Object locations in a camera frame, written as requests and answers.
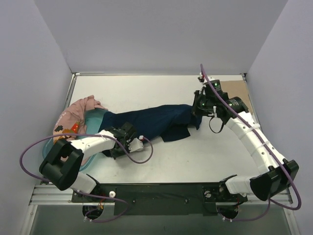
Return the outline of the navy blue t-shirt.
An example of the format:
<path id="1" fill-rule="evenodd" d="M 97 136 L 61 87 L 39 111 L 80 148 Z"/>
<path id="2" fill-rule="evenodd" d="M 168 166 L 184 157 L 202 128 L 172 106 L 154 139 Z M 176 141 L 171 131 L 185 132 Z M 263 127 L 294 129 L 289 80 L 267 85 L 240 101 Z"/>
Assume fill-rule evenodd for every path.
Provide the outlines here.
<path id="1" fill-rule="evenodd" d="M 162 105 L 158 107 L 124 112 L 104 113 L 99 131 L 122 129 L 128 123 L 135 130 L 134 138 L 144 136 L 148 140 L 161 137 L 164 142 L 179 141 L 190 136 L 188 127 L 200 128 L 202 117 L 192 114 L 187 104 Z"/>

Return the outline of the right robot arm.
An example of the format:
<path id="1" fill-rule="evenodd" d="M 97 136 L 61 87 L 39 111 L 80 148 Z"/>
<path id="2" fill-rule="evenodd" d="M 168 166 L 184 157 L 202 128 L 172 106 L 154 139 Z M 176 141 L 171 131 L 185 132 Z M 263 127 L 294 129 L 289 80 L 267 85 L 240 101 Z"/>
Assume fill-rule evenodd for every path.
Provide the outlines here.
<path id="1" fill-rule="evenodd" d="M 266 201 L 289 188 L 299 170 L 297 162 L 287 160 L 273 147 L 242 99 L 229 98 L 219 80 L 200 78 L 199 81 L 202 89 L 194 92 L 192 114 L 219 118 L 222 126 L 228 127 L 242 142 L 259 172 L 257 176 L 235 175 L 226 179 L 218 189 L 220 198 L 230 200 L 236 194 L 253 193 Z"/>

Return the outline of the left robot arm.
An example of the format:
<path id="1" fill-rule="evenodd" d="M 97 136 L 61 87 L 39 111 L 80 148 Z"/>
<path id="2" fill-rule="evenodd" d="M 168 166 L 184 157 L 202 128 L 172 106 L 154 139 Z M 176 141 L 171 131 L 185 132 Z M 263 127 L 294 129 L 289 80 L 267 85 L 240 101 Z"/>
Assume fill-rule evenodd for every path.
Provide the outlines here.
<path id="1" fill-rule="evenodd" d="M 39 172 L 59 190 L 70 188 L 83 192 L 88 201 L 94 202 L 99 199 L 101 190 L 95 179 L 80 172 L 82 163 L 103 151 L 109 151 L 111 157 L 117 158 L 142 149 L 143 143 L 136 137 L 135 128 L 126 122 L 119 129 L 104 129 L 95 137 L 57 140 L 40 165 Z"/>

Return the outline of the folded tan t-shirt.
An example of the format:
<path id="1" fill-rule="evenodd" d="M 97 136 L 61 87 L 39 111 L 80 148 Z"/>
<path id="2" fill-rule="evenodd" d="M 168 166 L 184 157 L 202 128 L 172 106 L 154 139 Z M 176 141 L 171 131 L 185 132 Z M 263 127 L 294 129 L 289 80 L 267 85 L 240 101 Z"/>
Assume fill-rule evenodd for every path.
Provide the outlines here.
<path id="1" fill-rule="evenodd" d="M 245 81 L 221 81 L 221 87 L 224 92 L 228 93 L 230 98 L 239 97 L 253 114 L 253 108 L 249 98 L 249 92 Z"/>

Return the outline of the pink graphic t-shirt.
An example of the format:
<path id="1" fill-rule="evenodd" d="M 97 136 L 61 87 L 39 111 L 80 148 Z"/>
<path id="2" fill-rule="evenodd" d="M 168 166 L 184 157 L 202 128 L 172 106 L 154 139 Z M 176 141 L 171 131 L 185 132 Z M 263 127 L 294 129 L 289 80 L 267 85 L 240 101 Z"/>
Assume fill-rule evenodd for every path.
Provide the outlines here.
<path id="1" fill-rule="evenodd" d="M 60 114 L 53 129 L 53 135 L 66 136 L 55 136 L 53 143 L 59 139 L 77 139 L 73 134 L 98 133 L 103 115 L 107 111 L 93 95 L 75 101 Z"/>

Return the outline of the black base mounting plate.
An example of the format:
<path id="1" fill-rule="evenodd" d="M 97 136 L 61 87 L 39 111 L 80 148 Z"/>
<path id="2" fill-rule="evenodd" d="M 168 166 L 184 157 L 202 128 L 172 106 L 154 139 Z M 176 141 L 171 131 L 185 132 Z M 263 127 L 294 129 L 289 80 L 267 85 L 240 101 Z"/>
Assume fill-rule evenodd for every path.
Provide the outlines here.
<path id="1" fill-rule="evenodd" d="M 230 194 L 220 183 L 99 184 L 92 196 L 73 193 L 74 203 L 99 203 L 115 192 L 129 204 L 126 215 L 216 215 L 218 210 L 237 215 L 247 197 Z"/>

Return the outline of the aluminium front rail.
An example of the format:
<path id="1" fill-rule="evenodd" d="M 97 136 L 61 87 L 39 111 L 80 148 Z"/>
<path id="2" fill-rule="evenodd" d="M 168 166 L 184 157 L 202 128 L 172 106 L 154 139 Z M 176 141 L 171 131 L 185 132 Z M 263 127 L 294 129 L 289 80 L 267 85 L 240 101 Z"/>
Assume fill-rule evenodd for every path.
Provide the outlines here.
<path id="1" fill-rule="evenodd" d="M 59 191 L 53 185 L 36 185 L 32 192 L 32 196 L 29 202 L 29 205 L 37 206 L 47 206 L 47 205 L 83 205 L 83 206 L 96 206 L 98 202 L 73 202 L 73 190 L 66 189 L 64 191 Z M 279 202 L 283 205 L 291 205 L 293 203 L 291 194 L 289 191 L 284 191 L 273 197 L 273 200 Z M 259 200 L 253 194 L 247 194 L 247 203 L 262 205 L 265 204 L 264 201 Z"/>

